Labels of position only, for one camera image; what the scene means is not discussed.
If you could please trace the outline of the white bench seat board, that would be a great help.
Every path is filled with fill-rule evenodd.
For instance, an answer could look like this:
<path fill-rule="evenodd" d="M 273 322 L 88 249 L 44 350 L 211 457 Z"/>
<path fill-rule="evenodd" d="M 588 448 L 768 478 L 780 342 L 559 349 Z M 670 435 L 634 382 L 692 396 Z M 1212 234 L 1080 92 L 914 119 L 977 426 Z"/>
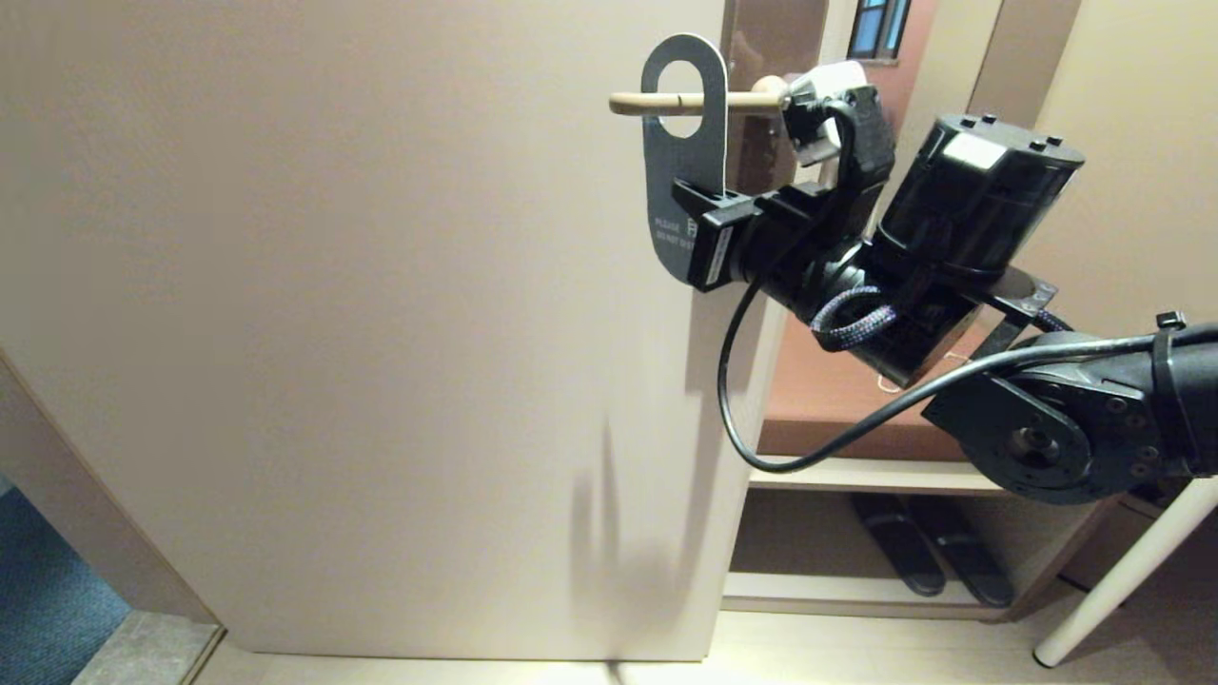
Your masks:
<path fill-rule="evenodd" d="M 826 492 L 896 492 L 960 496 L 1004 496 L 999 485 L 968 462 L 926 460 L 842 460 L 831 457 L 818 466 L 789 474 L 754 470 L 749 485 Z"/>

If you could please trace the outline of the white table leg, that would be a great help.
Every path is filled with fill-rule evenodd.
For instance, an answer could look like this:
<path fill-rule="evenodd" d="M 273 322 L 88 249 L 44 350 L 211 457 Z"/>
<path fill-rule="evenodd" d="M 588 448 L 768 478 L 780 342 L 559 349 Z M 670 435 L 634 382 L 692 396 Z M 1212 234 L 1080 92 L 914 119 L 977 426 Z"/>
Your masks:
<path fill-rule="evenodd" d="M 1069 616 L 1032 648 L 1032 659 L 1047 669 L 1060 665 L 1217 509 L 1218 477 L 1192 479 Z"/>

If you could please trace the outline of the blue and white door hanger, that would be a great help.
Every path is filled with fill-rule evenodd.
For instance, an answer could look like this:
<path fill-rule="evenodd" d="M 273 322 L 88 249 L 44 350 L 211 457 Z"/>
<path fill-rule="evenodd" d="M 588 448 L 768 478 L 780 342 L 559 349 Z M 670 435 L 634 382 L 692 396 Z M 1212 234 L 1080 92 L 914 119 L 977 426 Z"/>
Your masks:
<path fill-rule="evenodd" d="M 658 115 L 642 117 L 648 228 L 658 260 L 691 286 L 703 286 L 691 274 L 695 247 L 713 246 L 697 236 L 697 225 L 674 197 L 674 180 L 695 186 L 704 196 L 725 193 L 727 72 L 717 48 L 708 39 L 674 34 L 653 48 L 644 62 L 639 91 L 657 94 L 658 79 L 674 62 L 688 62 L 703 87 L 700 126 L 689 137 L 675 137 Z"/>

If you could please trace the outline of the black slipper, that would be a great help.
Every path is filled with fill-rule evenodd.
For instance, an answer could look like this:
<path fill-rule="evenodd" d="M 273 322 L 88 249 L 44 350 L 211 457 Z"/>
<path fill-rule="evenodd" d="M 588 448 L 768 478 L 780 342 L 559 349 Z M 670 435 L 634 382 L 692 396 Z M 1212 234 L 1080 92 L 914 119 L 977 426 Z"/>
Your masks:
<path fill-rule="evenodd" d="M 973 598 L 1000 609 L 1013 605 L 1016 590 L 1009 574 L 952 499 L 914 496 L 909 499 L 907 508 L 914 516 L 914 524 L 931 541 L 933 550 L 948 559 L 948 566 Z"/>
<path fill-rule="evenodd" d="M 871 541 L 914 594 L 924 597 L 944 594 L 948 574 L 901 499 L 884 492 L 851 492 L 849 503 Z"/>

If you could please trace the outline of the brown bench seat cushion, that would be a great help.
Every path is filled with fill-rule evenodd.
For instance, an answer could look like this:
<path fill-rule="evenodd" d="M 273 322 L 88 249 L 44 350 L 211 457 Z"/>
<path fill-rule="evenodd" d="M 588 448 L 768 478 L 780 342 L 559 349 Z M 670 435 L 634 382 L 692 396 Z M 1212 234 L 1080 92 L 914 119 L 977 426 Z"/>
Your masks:
<path fill-rule="evenodd" d="M 850 353 L 828 353 L 795 317 L 786 321 L 758 453 L 795 457 L 818 449 L 895 399 Z M 918 403 L 838 452 L 842 460 L 963 462 L 957 442 L 921 417 Z"/>

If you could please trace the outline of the wall mirror brown frame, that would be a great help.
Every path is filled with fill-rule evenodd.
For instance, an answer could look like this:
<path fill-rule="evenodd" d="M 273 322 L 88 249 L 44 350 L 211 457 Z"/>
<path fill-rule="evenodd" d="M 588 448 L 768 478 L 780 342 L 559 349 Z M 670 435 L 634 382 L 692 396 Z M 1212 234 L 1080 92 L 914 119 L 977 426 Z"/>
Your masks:
<path fill-rule="evenodd" d="M 982 290 L 1075 193 L 1086 160 L 1038 126 L 1079 0 L 935 0 L 896 171 L 857 271 L 887 293 Z"/>

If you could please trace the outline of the white bench base board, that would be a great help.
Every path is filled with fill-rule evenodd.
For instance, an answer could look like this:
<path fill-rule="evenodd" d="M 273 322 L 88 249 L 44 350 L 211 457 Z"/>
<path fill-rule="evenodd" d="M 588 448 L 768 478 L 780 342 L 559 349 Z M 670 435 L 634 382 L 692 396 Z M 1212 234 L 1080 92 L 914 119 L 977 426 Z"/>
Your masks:
<path fill-rule="evenodd" d="M 890 577 L 801 577 L 728 573 L 722 611 L 853 618 L 999 620 L 1009 609 L 983 605 L 959 580 L 920 596 Z"/>

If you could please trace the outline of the beige room door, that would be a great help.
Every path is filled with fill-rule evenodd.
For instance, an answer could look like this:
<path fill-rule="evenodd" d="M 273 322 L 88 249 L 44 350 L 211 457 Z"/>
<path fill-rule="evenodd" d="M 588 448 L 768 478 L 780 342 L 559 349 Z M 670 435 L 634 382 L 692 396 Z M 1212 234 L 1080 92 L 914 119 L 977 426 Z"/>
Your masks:
<path fill-rule="evenodd" d="M 728 0 L 0 0 L 0 350 L 234 641 L 713 648 L 739 286 L 646 225 Z"/>

